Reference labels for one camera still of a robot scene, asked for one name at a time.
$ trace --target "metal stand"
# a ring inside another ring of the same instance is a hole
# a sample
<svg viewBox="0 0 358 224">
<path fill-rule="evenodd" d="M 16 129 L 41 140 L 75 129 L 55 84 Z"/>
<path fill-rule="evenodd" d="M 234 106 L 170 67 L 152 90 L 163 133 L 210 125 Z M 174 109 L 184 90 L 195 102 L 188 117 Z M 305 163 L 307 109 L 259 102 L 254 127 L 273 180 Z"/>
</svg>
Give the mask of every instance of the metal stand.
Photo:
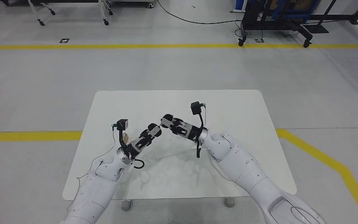
<svg viewBox="0 0 358 224">
<path fill-rule="evenodd" d="M 224 198 L 224 204 L 228 208 L 232 208 L 235 206 L 235 200 L 232 197 Z"/>
<path fill-rule="evenodd" d="M 319 20 L 317 25 L 305 25 L 304 27 L 311 33 L 311 34 L 327 34 L 329 33 L 326 28 L 324 28 L 321 24 L 323 23 L 323 20 L 327 19 L 327 15 L 332 9 L 333 5 L 336 3 L 336 0 L 333 0 L 331 4 L 329 4 L 327 10 L 323 14 L 323 18 Z"/>
<path fill-rule="evenodd" d="M 125 212 L 129 211 L 133 204 L 132 201 L 133 200 L 122 200 L 122 206 L 121 206 L 122 210 Z"/>
<path fill-rule="evenodd" d="M 285 19 L 285 14 L 287 13 L 289 8 L 289 1 L 285 1 L 283 3 L 280 11 L 280 17 L 277 20 L 266 21 L 266 18 L 268 17 L 270 12 L 272 2 L 273 0 L 267 0 L 260 21 L 258 21 L 257 19 L 261 11 L 261 1 L 256 0 L 253 4 L 248 4 L 246 6 L 246 11 L 240 27 L 241 38 L 238 42 L 239 46 L 243 46 L 246 41 L 247 34 L 245 30 L 292 30 L 299 32 L 306 38 L 303 47 L 307 48 L 311 44 L 310 41 L 313 38 L 312 34 L 310 34 L 305 28 L 301 27 L 299 23 Z"/>
<path fill-rule="evenodd" d="M 352 19 L 349 22 L 353 25 L 358 25 L 358 11 L 352 15 Z"/>
<path fill-rule="evenodd" d="M 47 4 L 45 3 L 40 3 L 43 7 L 46 7 L 48 10 L 50 10 L 52 15 L 56 15 L 56 13 L 52 10 L 52 8 L 50 8 Z"/>
<path fill-rule="evenodd" d="M 40 18 L 38 17 L 37 13 L 36 13 L 36 10 L 35 10 L 35 7 L 34 7 L 34 4 L 32 4 L 31 0 L 27 0 L 29 2 L 29 5 L 30 5 L 30 8 L 32 10 L 32 12 L 34 13 L 36 19 L 38 20 L 39 24 L 41 26 L 45 26 L 44 22 L 42 22 L 40 20 Z M 100 5 L 100 10 L 101 10 L 101 15 L 102 15 L 102 19 L 103 21 L 105 22 L 105 25 L 109 25 L 109 22 L 106 20 L 105 18 L 105 14 L 103 12 L 103 6 L 102 6 L 102 3 L 105 5 L 106 9 L 108 10 L 109 14 L 112 16 L 113 15 L 113 12 L 111 11 L 111 7 L 108 6 L 107 2 L 105 0 L 98 0 L 98 4 Z M 52 8 L 50 8 L 47 4 L 44 4 L 44 3 L 41 3 L 41 5 L 43 7 L 46 7 L 52 15 L 56 15 L 56 13 L 52 10 Z"/>
<path fill-rule="evenodd" d="M 111 7 L 110 7 L 110 6 L 108 6 L 108 4 L 107 4 L 107 2 L 106 2 L 106 1 L 103 1 L 103 4 L 104 4 L 104 5 L 105 5 L 105 7 L 107 8 L 108 13 L 110 14 L 110 16 L 112 16 L 112 15 L 113 15 L 113 12 L 111 11 Z"/>
</svg>

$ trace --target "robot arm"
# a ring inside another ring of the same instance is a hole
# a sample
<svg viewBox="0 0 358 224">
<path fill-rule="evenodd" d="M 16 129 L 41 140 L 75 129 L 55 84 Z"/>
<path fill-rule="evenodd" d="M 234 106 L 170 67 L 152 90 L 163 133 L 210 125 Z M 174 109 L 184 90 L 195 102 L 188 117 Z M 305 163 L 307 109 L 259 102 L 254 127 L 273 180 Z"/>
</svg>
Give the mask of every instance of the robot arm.
<svg viewBox="0 0 358 224">
<path fill-rule="evenodd" d="M 124 119 L 112 126 L 120 131 L 121 147 L 110 160 L 97 161 L 93 165 L 87 179 L 79 187 L 73 203 L 68 208 L 66 218 L 60 224 L 96 223 L 111 202 L 119 180 L 130 167 L 132 160 L 135 160 L 135 157 L 162 133 L 159 126 L 151 124 L 140 134 L 139 138 L 126 145 L 122 140 L 122 131 L 127 126 L 128 121 Z"/>
<path fill-rule="evenodd" d="M 258 204 L 267 224 L 325 223 L 302 200 L 273 183 L 258 161 L 229 134 L 211 134 L 206 128 L 195 127 L 170 114 L 162 118 L 161 126 L 207 148 L 224 173 Z"/>
</svg>

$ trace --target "black cable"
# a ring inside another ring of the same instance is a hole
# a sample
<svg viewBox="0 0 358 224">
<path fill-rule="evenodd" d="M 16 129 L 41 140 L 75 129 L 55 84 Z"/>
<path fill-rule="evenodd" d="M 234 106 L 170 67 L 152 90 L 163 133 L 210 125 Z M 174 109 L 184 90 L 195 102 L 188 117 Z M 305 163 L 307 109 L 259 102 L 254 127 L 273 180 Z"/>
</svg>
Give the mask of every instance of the black cable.
<svg viewBox="0 0 358 224">
<path fill-rule="evenodd" d="M 235 35 L 238 37 L 238 38 L 242 38 L 242 36 L 240 36 L 240 35 L 238 35 L 236 32 L 238 31 L 238 30 L 241 30 L 241 28 L 239 27 L 239 25 L 237 25 L 237 23 L 236 23 L 236 21 L 235 21 L 235 25 L 237 26 L 237 30 L 235 30 L 234 31 L 234 33 L 235 33 Z M 249 36 L 249 35 L 251 35 L 252 34 L 252 30 L 251 30 L 251 33 L 250 34 L 248 34 L 246 31 L 245 31 L 245 35 L 246 36 Z"/>
<path fill-rule="evenodd" d="M 206 24 L 206 25 L 210 25 L 210 24 L 225 24 L 225 23 L 227 23 L 227 22 L 240 22 L 240 21 L 242 21 L 242 20 L 229 20 L 229 21 L 222 21 L 222 22 L 193 22 L 193 21 L 185 20 L 184 18 L 180 18 L 180 17 L 178 17 L 178 16 L 176 16 L 176 15 L 171 14 L 170 12 L 168 12 L 168 11 L 162 6 L 162 4 L 160 3 L 159 0 L 157 0 L 157 1 L 158 1 L 158 4 L 161 6 L 161 8 L 162 8 L 166 13 L 168 13 L 169 15 L 174 16 L 175 18 L 178 18 L 178 19 L 180 19 L 180 20 L 182 20 L 182 21 L 190 22 L 190 23 L 192 23 L 192 24 Z"/>
<path fill-rule="evenodd" d="M 135 158 L 134 161 L 138 161 L 138 162 L 141 162 L 141 163 L 142 163 L 142 166 L 139 166 L 139 167 L 134 166 L 134 168 L 136 168 L 136 169 L 142 169 L 142 168 L 144 167 L 144 161 L 143 161 L 143 160 L 138 160 L 138 159 Z"/>
<path fill-rule="evenodd" d="M 127 145 L 123 141 L 123 131 L 119 130 L 119 143 L 121 144 L 122 149 L 125 149 Z"/>
<path fill-rule="evenodd" d="M 337 21 L 339 21 L 339 20 L 323 21 L 322 23 L 324 23 L 324 22 L 337 22 Z M 317 23 L 318 22 L 307 22 L 304 25 L 306 25 L 306 24 L 317 24 Z"/>
<path fill-rule="evenodd" d="M 200 125 L 200 128 L 199 128 L 199 133 L 201 133 L 202 129 L 204 128 L 204 121 L 202 120 L 201 114 L 199 114 L 199 118 L 200 118 L 200 121 L 201 121 L 201 125 Z M 196 136 L 196 158 L 200 158 L 201 148 L 199 147 L 199 145 L 200 145 L 199 135 L 197 135 Z"/>
</svg>

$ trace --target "blue panel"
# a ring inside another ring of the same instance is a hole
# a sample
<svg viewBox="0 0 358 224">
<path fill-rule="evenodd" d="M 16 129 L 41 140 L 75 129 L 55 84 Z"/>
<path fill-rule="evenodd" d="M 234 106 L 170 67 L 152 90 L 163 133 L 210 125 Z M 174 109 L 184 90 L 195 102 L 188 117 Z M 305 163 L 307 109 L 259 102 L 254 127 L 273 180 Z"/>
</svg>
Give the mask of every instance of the blue panel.
<svg viewBox="0 0 358 224">
<path fill-rule="evenodd" d="M 244 4 L 244 0 L 236 0 L 235 9 L 242 10 L 242 5 Z"/>
</svg>

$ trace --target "gray floor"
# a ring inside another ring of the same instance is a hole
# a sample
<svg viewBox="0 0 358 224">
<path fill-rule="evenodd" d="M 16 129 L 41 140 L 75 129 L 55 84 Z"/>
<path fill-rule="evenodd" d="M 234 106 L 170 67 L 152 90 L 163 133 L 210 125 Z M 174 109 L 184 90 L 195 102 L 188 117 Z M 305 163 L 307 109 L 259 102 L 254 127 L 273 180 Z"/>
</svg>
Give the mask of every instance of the gray floor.
<svg viewBox="0 0 358 224">
<path fill-rule="evenodd" d="M 162 1 L 195 21 L 241 18 L 233 1 Z M 30 8 L 0 4 L 0 45 L 232 43 L 234 24 L 194 25 L 159 7 L 114 8 L 109 26 L 97 4 Z M 313 43 L 357 44 L 358 27 L 325 24 Z M 261 37 L 261 32 L 253 38 Z M 279 32 L 267 43 L 295 44 Z M 276 128 L 292 133 L 350 168 L 358 180 L 358 49 L 1 50 L 0 131 L 82 130 L 99 90 L 260 90 Z M 0 223 L 59 223 L 69 204 L 62 190 L 78 142 L 0 143 Z M 281 139 L 298 196 L 328 223 L 356 223 L 357 204 L 337 172 Z M 265 223 L 250 198 L 112 201 L 99 223 Z"/>
</svg>

